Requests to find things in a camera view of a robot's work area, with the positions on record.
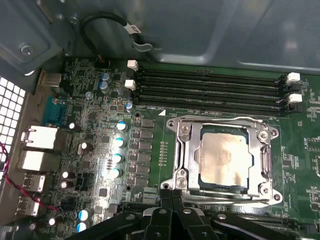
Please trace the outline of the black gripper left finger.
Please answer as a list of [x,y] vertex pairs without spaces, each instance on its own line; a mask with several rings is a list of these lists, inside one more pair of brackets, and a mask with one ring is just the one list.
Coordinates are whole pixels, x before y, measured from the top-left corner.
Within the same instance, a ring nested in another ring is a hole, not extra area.
[[82,230],[68,240],[169,240],[173,219],[172,191],[160,191],[160,206],[144,210],[142,215],[122,212]]

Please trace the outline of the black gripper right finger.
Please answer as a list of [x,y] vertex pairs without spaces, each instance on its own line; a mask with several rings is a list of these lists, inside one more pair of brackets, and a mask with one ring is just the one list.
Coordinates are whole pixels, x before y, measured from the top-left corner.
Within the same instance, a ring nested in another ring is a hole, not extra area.
[[285,234],[254,223],[232,213],[214,212],[200,214],[195,208],[186,207],[181,190],[171,191],[174,212],[192,240],[295,240]]

